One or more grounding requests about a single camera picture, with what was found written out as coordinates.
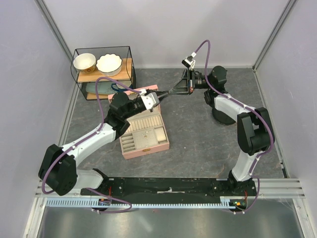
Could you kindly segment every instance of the bowl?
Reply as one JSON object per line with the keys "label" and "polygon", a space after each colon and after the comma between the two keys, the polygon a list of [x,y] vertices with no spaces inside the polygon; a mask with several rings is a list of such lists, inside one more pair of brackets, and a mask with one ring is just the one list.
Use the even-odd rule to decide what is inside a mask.
{"label": "bowl", "polygon": [[82,73],[91,73],[96,68],[96,57],[90,53],[77,56],[73,62],[74,67]]}
{"label": "bowl", "polygon": [[97,69],[104,76],[112,77],[120,73],[122,68],[122,59],[116,54],[106,54],[97,60]]}

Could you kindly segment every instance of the wooden shelf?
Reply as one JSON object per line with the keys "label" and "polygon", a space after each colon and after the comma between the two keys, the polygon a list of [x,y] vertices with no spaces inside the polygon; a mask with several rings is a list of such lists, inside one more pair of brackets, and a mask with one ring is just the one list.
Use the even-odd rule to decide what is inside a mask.
{"label": "wooden shelf", "polygon": [[[100,99],[108,99],[107,94],[99,94]],[[87,100],[96,100],[97,96],[94,93],[87,93]]]}
{"label": "wooden shelf", "polygon": [[[88,83],[88,82],[95,82],[99,77],[103,77],[104,75],[100,73],[96,67],[95,71],[90,74],[79,73],[77,82],[78,83]],[[115,79],[117,81],[127,81],[132,76],[132,58],[122,59],[122,68],[121,72],[115,76],[109,77]]]}

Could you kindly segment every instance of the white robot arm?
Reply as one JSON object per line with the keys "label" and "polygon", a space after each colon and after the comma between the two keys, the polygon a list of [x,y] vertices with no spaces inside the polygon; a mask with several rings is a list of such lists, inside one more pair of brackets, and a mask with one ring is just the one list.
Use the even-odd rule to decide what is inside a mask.
{"label": "white robot arm", "polygon": [[130,100],[125,93],[116,93],[104,123],[71,143],[61,147],[54,144],[47,149],[39,177],[61,196],[74,188],[99,187],[104,179],[100,171],[78,170],[77,167],[97,149],[123,135],[130,126],[126,119],[152,110],[164,98],[162,95],[166,92],[142,89],[136,99]]}
{"label": "white robot arm", "polygon": [[[217,111],[225,113],[235,122],[237,122],[238,115],[241,113],[249,113],[250,111],[240,107],[236,103],[228,100],[227,98],[218,95],[214,100],[214,108]],[[253,155],[240,151],[238,161],[235,167],[232,169],[232,175],[237,181],[246,181],[251,178],[252,172],[255,168],[256,163],[259,161],[260,157],[257,157],[261,152],[256,152]]]}

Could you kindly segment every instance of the scalloped white bowl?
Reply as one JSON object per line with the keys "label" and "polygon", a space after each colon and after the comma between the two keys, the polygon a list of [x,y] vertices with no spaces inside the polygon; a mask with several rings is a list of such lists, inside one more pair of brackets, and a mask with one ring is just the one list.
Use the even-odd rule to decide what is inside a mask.
{"label": "scalloped white bowl", "polygon": [[107,77],[112,77],[120,73],[122,59],[115,54],[106,54],[97,60],[97,69]]}

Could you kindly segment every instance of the pink box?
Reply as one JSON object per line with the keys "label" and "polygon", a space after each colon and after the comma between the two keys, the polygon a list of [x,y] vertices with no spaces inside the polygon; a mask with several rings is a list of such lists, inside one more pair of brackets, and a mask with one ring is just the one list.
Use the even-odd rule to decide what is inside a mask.
{"label": "pink box", "polygon": [[[143,88],[158,90],[157,85]],[[131,91],[125,91],[125,93],[130,99],[137,96],[136,93]],[[113,96],[114,94],[108,96],[109,102],[112,101]],[[160,105],[155,107],[153,112],[146,110],[128,118],[128,121],[130,127],[120,137],[122,155],[126,160],[169,149],[169,141],[160,113]]]}

